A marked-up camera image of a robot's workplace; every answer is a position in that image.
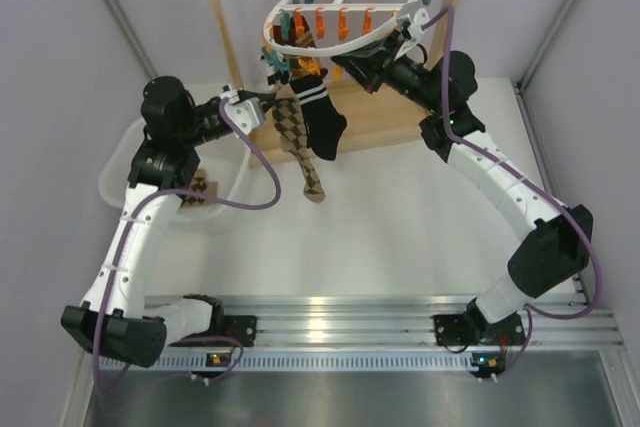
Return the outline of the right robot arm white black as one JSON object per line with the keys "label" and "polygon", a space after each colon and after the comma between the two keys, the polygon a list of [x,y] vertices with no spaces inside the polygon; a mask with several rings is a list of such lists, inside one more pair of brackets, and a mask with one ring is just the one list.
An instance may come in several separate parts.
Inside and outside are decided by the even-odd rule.
{"label": "right robot arm white black", "polygon": [[568,208],[548,195],[500,151],[469,108],[478,85],[467,54],[451,51],[426,69],[402,54],[401,41],[394,32],[332,60],[366,92],[386,85],[424,108],[426,146],[475,185],[520,240],[506,274],[462,316],[473,340],[490,343],[502,333],[503,321],[595,261],[593,216],[582,205]]}

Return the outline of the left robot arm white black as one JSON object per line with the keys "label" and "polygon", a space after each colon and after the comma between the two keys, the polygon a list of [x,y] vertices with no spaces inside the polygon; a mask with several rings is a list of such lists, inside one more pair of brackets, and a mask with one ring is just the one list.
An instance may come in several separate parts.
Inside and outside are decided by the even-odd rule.
{"label": "left robot arm white black", "polygon": [[264,124],[275,102],[273,93],[226,86],[196,104],[173,76],[157,77],[144,87],[143,140],[131,161],[114,238],[80,304],[65,307],[61,316],[64,330],[93,361],[150,367],[167,346],[223,338],[226,321],[218,299],[192,294],[147,309],[147,282],[183,200],[200,196],[189,188],[200,164],[197,147],[235,134],[252,148],[249,134]]}

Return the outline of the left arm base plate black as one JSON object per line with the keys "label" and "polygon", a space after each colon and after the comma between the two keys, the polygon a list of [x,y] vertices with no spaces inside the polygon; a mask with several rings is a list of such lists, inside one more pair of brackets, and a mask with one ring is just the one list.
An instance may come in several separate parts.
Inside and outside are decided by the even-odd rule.
{"label": "left arm base plate black", "polygon": [[214,318],[210,327],[201,333],[187,336],[172,344],[172,347],[222,347],[230,345],[226,340],[214,337],[232,338],[243,347],[252,347],[257,334],[258,318],[253,315],[227,315]]}

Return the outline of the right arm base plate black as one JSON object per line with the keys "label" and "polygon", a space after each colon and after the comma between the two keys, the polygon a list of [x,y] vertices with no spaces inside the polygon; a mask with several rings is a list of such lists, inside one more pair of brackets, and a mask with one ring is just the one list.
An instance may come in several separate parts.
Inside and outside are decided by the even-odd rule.
{"label": "right arm base plate black", "polygon": [[476,324],[466,314],[433,317],[436,344],[449,350],[480,346],[521,346],[526,332],[521,317],[513,314],[495,324]]}

